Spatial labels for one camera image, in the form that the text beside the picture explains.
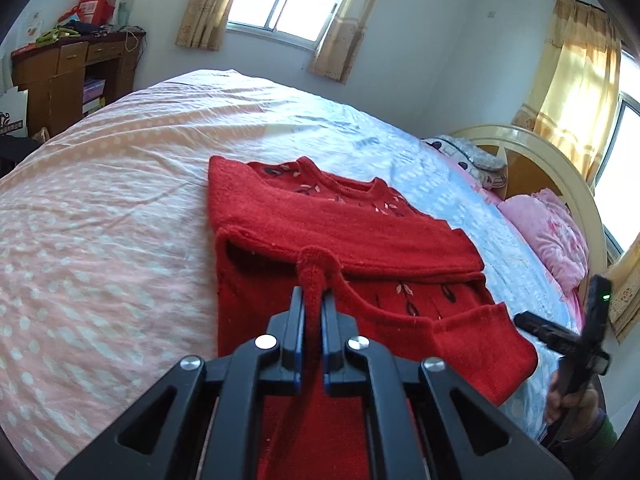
pink pillow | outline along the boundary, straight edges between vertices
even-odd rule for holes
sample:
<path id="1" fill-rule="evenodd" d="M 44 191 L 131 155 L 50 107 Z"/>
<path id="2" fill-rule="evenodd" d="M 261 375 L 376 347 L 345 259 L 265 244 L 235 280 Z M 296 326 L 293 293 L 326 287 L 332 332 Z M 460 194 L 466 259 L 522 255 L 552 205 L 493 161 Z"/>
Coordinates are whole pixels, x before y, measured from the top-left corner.
<path id="1" fill-rule="evenodd" d="M 568 209 L 550 189 L 497 205 L 551 272 L 566 296 L 587 274 L 589 250 Z"/>

pillow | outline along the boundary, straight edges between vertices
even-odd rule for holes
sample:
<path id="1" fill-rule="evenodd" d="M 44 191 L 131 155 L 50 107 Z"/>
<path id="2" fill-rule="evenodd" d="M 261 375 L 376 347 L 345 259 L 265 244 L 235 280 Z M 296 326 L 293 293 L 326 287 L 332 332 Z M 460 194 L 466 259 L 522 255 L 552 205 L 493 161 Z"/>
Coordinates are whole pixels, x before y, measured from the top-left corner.
<path id="1" fill-rule="evenodd" d="M 481 168 L 478 168 L 471 160 L 471 158 L 463 152 L 459 146 L 455 145 L 452 140 L 461 140 L 461 139 L 453 139 L 449 136 L 441 136 L 441 137 L 433 137 L 431 139 L 421 139 L 420 142 L 431 146 L 434 150 L 437 150 L 445 157 L 449 158 L 454 164 L 457 164 L 462 170 L 466 171 L 470 174 L 474 179 L 476 179 L 484 189 L 495 189 L 498 187 L 504 187 L 507 185 L 507 180 L 505 179 L 502 171 L 487 171 Z M 478 152 L 482 152 L 480 148 L 474 145 L 474 148 Z M 486 155 L 487 160 L 496 160 L 497 164 L 501 164 L 503 167 L 505 163 L 501 161 L 499 158 L 494 157 L 490 153 L 483 152 Z"/>
<path id="2" fill-rule="evenodd" d="M 512 196 L 497 207 L 569 296 L 587 275 L 589 249 L 564 203 L 543 189 Z"/>

red bag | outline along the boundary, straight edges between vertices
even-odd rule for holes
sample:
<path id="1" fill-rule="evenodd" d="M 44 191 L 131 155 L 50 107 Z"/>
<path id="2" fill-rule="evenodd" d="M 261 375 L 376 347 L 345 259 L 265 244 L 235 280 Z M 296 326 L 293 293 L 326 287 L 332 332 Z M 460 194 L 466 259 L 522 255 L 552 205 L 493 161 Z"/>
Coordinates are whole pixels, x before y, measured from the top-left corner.
<path id="1" fill-rule="evenodd" d="M 80 0 L 78 9 L 83 22 L 104 25 L 109 21 L 115 7 L 109 4 L 109 0 Z"/>

person's hand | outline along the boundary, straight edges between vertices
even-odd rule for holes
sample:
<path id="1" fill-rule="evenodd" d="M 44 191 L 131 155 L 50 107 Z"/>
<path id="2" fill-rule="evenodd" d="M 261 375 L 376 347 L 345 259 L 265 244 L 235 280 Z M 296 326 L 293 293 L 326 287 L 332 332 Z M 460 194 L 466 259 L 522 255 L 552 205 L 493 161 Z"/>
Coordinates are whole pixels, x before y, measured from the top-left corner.
<path id="1" fill-rule="evenodd" d="M 558 371 L 556 370 L 551 375 L 549 392 L 546 394 L 545 422 L 549 425 L 553 424 L 562 415 L 563 408 L 572 408 L 580 402 L 574 424 L 569 428 L 567 434 L 568 438 L 577 438 L 586 433 L 598 418 L 598 393 L 593 385 L 589 384 L 582 400 L 580 400 L 580 392 L 569 394 L 561 399 L 558 391 L 558 379 Z"/>

metal screw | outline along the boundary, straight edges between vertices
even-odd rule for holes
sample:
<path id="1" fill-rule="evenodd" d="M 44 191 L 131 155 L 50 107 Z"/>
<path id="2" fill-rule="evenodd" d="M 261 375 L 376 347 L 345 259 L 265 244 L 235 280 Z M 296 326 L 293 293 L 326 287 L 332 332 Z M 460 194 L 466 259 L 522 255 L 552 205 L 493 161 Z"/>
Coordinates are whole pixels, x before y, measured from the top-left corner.
<path id="1" fill-rule="evenodd" d="M 199 368 L 201 364 L 202 361 L 198 356 L 187 355 L 187 357 L 183 358 L 182 361 L 180 361 L 180 368 L 190 372 L 192 370 L 195 370 L 196 368 Z"/>
<path id="2" fill-rule="evenodd" d="M 271 334 L 262 334 L 255 338 L 255 345 L 262 350 L 268 350 L 273 348 L 278 343 L 278 340 Z"/>
<path id="3" fill-rule="evenodd" d="M 369 340 L 363 335 L 357 335 L 347 341 L 347 345 L 351 350 L 362 350 L 369 347 Z"/>
<path id="4" fill-rule="evenodd" d="M 422 366 L 428 372 L 441 372 L 446 368 L 444 361 L 439 357 L 427 357 L 422 361 Z"/>

